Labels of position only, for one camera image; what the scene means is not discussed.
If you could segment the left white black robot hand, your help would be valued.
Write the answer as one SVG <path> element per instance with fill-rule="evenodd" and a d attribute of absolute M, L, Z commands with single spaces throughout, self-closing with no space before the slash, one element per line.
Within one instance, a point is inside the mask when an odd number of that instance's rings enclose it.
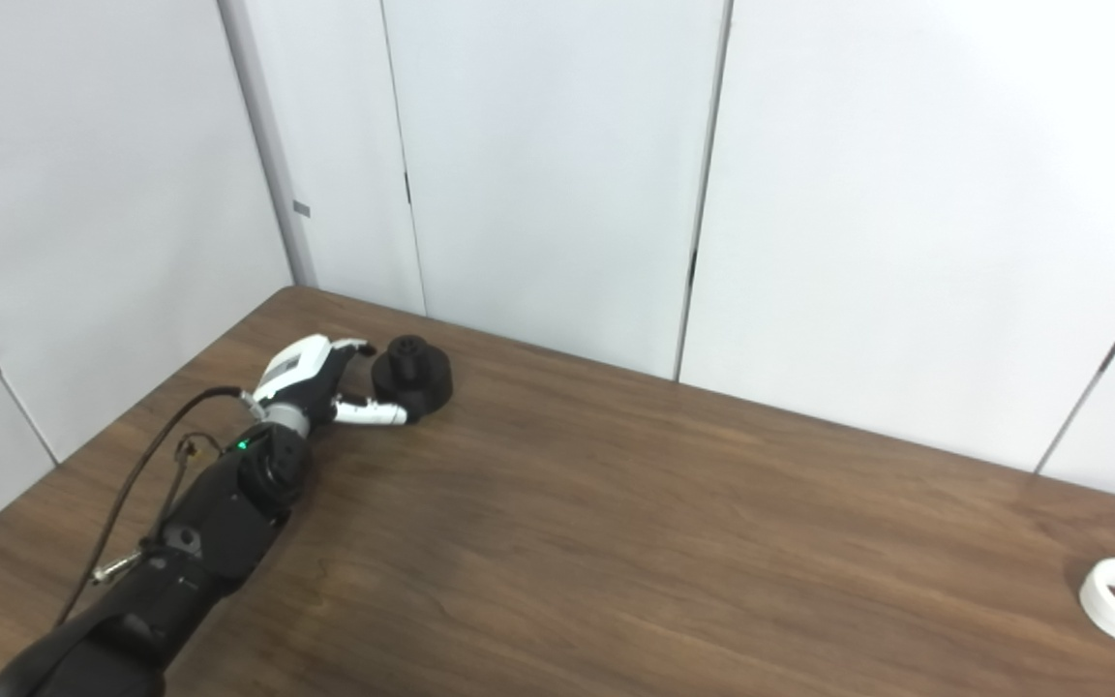
<path fill-rule="evenodd" d="M 341 380 L 353 358 L 374 354 L 374 345 L 353 337 L 332 340 L 314 333 L 297 340 L 266 365 L 251 394 L 254 418 L 284 425 L 302 437 L 329 424 L 407 424 L 408 414 L 397 403 L 341 393 Z"/>

